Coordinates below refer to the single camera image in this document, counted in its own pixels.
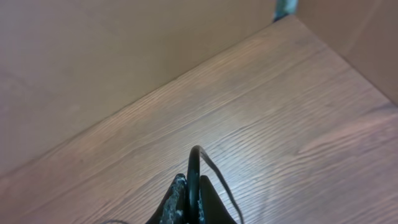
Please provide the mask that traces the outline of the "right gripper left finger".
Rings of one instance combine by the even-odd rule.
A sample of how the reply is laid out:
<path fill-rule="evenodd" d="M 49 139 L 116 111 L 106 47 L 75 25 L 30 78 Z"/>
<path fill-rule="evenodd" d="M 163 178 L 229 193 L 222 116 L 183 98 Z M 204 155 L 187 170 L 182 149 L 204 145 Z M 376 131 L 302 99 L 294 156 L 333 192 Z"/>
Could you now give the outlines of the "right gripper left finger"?
<path fill-rule="evenodd" d="M 187 181 L 184 174 L 177 174 L 160 205 L 146 224 L 185 223 L 185 193 Z"/>

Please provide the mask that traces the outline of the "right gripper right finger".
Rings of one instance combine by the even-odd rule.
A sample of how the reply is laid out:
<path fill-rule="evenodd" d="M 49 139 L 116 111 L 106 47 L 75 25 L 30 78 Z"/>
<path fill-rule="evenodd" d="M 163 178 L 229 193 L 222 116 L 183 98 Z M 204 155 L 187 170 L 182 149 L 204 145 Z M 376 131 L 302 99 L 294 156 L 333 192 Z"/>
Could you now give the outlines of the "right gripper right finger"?
<path fill-rule="evenodd" d="M 210 179 L 200 177 L 199 223 L 236 224 L 217 194 Z"/>

